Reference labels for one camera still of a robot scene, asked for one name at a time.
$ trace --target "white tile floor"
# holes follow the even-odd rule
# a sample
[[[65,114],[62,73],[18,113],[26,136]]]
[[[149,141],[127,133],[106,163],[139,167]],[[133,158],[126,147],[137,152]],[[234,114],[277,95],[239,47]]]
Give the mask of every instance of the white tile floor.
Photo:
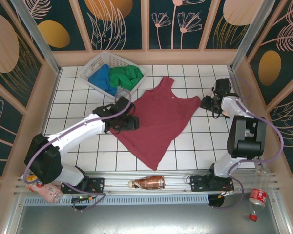
[[[216,79],[228,77],[225,65],[147,65],[148,77],[133,95],[133,101],[145,90],[156,87],[163,76],[172,77],[174,94],[191,98],[211,94]],[[79,122],[98,106],[113,100],[76,78],[81,67],[64,67],[54,96],[45,134],[53,134]],[[199,108],[183,132],[172,141],[158,170],[208,169],[226,151],[231,120],[214,119],[211,112]],[[112,134],[99,134],[72,149],[65,157],[68,165],[85,171],[150,170]],[[243,168],[253,168],[244,164]]]

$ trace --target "red tank top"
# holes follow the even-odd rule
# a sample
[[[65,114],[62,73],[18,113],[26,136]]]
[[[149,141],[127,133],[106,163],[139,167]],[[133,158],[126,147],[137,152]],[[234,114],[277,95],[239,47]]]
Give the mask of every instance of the red tank top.
[[[174,80],[163,77],[161,83],[134,102],[140,127],[115,134],[140,161],[156,170],[167,148],[186,127],[200,106],[198,96],[182,99],[171,90]]]

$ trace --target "plastic bottle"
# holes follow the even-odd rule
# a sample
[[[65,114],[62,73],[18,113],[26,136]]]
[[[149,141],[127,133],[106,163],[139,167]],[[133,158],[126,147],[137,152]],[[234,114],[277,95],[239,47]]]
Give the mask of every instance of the plastic bottle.
[[[149,176],[138,180],[129,181],[129,188],[131,189],[163,189],[165,188],[164,177]]]
[[[269,169],[260,167],[256,171],[255,182],[249,198],[249,219],[254,222],[257,221],[257,214],[265,208],[267,199],[267,193],[265,191],[268,188],[270,178],[271,172]]]
[[[34,181],[35,179],[37,179],[35,175],[27,176],[28,181]],[[42,184],[40,181],[33,184],[26,184],[26,188],[34,193],[37,192],[47,202],[51,203],[58,202],[63,196],[62,191],[58,187],[53,184]]]

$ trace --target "white laundry basket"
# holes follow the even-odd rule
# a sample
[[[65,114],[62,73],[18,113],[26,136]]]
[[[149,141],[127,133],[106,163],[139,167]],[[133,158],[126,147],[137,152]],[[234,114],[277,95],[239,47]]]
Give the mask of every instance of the white laundry basket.
[[[128,65],[134,65],[138,67],[142,74],[143,77],[141,80],[138,82],[138,84],[130,91],[131,95],[138,89],[138,87],[142,84],[144,79],[147,77],[146,70],[143,69],[142,67],[139,67],[137,64],[134,64],[133,62],[130,62],[118,55],[115,55],[111,52],[108,51],[103,51],[99,53],[96,57],[94,57],[89,63],[87,63],[77,74],[77,77],[81,79],[83,82],[85,82],[87,85],[90,87],[94,88],[95,90],[98,90],[99,92],[109,96],[110,98],[114,99],[115,97],[112,94],[107,93],[106,91],[100,89],[99,87],[95,86],[94,84],[91,84],[88,82],[88,78],[94,74],[99,68],[102,67],[103,64],[109,65],[111,68],[112,67],[123,67],[123,66],[128,66]]]

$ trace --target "bottle label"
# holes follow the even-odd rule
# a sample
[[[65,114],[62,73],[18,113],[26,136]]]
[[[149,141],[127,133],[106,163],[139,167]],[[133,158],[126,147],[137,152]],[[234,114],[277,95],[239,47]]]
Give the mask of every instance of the bottle label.
[[[263,202],[264,204],[266,203],[266,198],[267,198],[267,193],[260,189],[252,189],[250,198],[259,200]]]

